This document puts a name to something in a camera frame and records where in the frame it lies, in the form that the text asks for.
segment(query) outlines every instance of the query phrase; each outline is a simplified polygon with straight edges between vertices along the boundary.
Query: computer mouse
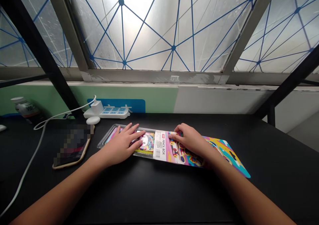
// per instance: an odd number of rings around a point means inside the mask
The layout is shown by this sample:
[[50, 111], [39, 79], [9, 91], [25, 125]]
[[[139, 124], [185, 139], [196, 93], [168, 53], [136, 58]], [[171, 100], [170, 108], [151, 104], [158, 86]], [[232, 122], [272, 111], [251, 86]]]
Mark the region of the computer mouse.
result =
[[0, 125], [0, 131], [5, 130], [6, 128], [7, 128], [6, 126], [4, 126], [4, 125]]
[[92, 117], [90, 117], [90, 118], [88, 118], [88, 119], [86, 120], [86, 123], [87, 123], [87, 124], [97, 124], [98, 122], [100, 122], [100, 120], [101, 120], [100, 117], [98, 117], [98, 116], [92, 116]]

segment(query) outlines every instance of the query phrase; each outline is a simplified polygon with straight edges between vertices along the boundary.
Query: white cable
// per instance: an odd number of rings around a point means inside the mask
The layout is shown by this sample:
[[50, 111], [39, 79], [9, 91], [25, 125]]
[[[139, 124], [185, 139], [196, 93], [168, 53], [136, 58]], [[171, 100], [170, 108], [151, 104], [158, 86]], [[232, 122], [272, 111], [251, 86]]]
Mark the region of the white cable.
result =
[[37, 146], [36, 150], [34, 151], [32, 157], [31, 157], [31, 159], [30, 159], [30, 161], [29, 161], [29, 163], [28, 163], [28, 165], [27, 165], [27, 167], [26, 167], [26, 170], [24, 171], [24, 173], [23, 173], [23, 175], [22, 175], [22, 177], [21, 177], [21, 179], [20, 179], [19, 186], [18, 186], [18, 188], [17, 188], [16, 193], [15, 193], [14, 196], [13, 196], [13, 199], [11, 200], [11, 202], [9, 203], [9, 205], [6, 207], [6, 209], [0, 214], [0, 218], [1, 218], [1, 217], [5, 214], [5, 212], [11, 207], [11, 205], [12, 205], [13, 202], [16, 200], [16, 198], [17, 198], [17, 196], [18, 196], [18, 194], [19, 194], [19, 192], [20, 192], [20, 189], [21, 189], [21, 186], [22, 186], [24, 177], [26, 176], [26, 174], [27, 174], [27, 172], [28, 172], [28, 169], [29, 169], [29, 167], [30, 167], [30, 165], [31, 165], [31, 163], [32, 163], [32, 161], [33, 161], [33, 159], [34, 159], [36, 153], [38, 152], [38, 149], [39, 149], [40, 145], [41, 145], [42, 138], [43, 138], [44, 132], [45, 132], [45, 130], [46, 130], [46, 125], [47, 125], [47, 123], [48, 123], [50, 120], [52, 120], [52, 119], [66, 119], [69, 115], [67, 115], [66, 118], [54, 118], [54, 117], [59, 116], [59, 115], [63, 115], [63, 114], [66, 114], [66, 113], [69, 113], [69, 112], [72, 112], [72, 111], [76, 111], [76, 110], [78, 110], [78, 109], [82, 109], [83, 107], [86, 107], [86, 106], [88, 106], [89, 104], [91, 104], [92, 102], [94, 102], [95, 99], [96, 99], [96, 95], [94, 95], [94, 99], [93, 99], [91, 102], [89, 102], [88, 104], [86, 104], [86, 105], [84, 105], [84, 106], [81, 106], [81, 107], [79, 107], [79, 108], [76, 108], [76, 109], [67, 111], [67, 112], [63, 112], [63, 113], [58, 114], [58, 115], [55, 115], [55, 116], [52, 116], [51, 118], [49, 118], [49, 119], [47, 119], [47, 120], [45, 120], [45, 121], [40, 122], [39, 124], [37, 124], [37, 125], [33, 128], [33, 130], [38, 130], [38, 129], [43, 128], [42, 134], [41, 134], [41, 137], [40, 137], [40, 140], [39, 140], [39, 143], [38, 143], [38, 146]]

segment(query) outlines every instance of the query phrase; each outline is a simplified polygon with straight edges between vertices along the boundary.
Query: frosted window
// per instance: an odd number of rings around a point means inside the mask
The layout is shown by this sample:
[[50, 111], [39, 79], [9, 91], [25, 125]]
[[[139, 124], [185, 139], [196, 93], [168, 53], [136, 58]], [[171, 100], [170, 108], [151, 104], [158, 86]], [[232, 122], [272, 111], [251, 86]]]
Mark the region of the frosted window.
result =
[[319, 0], [271, 0], [234, 70], [291, 73], [319, 43], [318, 9]]
[[[50, 0], [21, 1], [57, 65], [59, 67], [77, 67]], [[0, 14], [0, 66], [39, 67], [39, 63], [28, 45], [21, 38], [3, 9], [1, 9]]]
[[70, 0], [96, 68], [220, 72], [255, 0]]

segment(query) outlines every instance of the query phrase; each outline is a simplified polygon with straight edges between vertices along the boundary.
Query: wall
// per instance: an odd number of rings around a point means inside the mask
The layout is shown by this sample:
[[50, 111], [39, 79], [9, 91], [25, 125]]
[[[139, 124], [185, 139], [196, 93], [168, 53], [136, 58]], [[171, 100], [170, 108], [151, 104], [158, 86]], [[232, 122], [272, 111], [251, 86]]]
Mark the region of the wall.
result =
[[288, 132], [288, 135], [319, 152], [319, 111]]
[[[146, 113], [253, 113], [276, 86], [202, 86], [143, 83], [68, 82], [80, 105], [88, 98], [143, 99]], [[319, 109], [317, 87], [297, 87], [275, 109], [276, 127], [287, 133]], [[0, 89], [0, 115], [16, 113], [10, 98], [25, 96], [48, 114], [68, 108], [50, 82], [30, 82]]]
[[[174, 113], [250, 114], [277, 86], [182, 86]], [[276, 108], [276, 128], [287, 133], [319, 109], [317, 87], [297, 87]]]

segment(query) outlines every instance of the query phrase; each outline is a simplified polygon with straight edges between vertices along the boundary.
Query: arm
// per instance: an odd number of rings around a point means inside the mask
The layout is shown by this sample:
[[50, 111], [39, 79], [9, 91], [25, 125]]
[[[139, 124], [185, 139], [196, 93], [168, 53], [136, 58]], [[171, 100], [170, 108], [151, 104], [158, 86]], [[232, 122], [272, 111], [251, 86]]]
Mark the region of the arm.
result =
[[139, 124], [131, 128], [132, 123], [116, 134], [99, 152], [91, 156], [80, 168], [51, 189], [38, 201], [21, 213], [11, 225], [21, 224], [62, 224], [78, 200], [94, 179], [105, 168], [126, 160], [142, 144], [142, 140], [129, 144], [145, 131], [132, 134]]
[[184, 137], [174, 134], [169, 137], [179, 141], [211, 164], [248, 225], [295, 225], [280, 208], [230, 165], [194, 128], [182, 123], [175, 129], [175, 132], [180, 131], [183, 132]]

